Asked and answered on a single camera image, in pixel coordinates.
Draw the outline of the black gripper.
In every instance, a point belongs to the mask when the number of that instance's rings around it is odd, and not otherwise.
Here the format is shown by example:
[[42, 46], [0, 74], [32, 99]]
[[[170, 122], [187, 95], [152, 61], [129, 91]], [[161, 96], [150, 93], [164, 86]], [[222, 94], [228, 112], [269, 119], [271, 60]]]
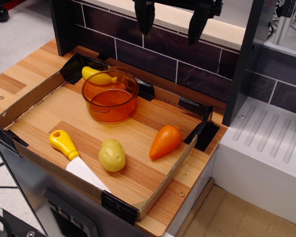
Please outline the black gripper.
[[152, 29], [154, 3], [194, 11], [188, 29], [189, 45], [199, 41], [209, 17], [220, 16], [223, 6], [222, 0], [134, 0], [136, 19], [143, 35]]

